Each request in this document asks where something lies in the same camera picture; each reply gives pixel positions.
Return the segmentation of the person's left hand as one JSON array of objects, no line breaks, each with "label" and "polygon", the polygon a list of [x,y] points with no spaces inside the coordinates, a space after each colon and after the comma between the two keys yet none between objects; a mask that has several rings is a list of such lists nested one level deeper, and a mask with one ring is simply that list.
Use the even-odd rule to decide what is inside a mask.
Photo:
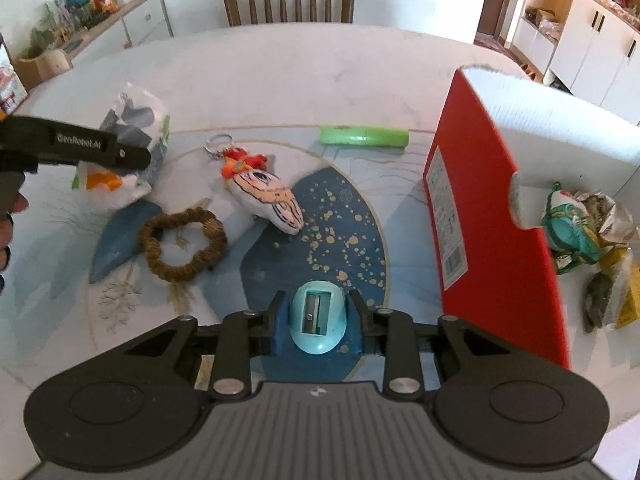
[{"label": "person's left hand", "polygon": [[19,214],[29,206],[28,200],[22,193],[18,193],[9,212],[1,215],[0,221],[0,272],[3,273],[11,261],[10,244],[13,240],[13,215]]}]

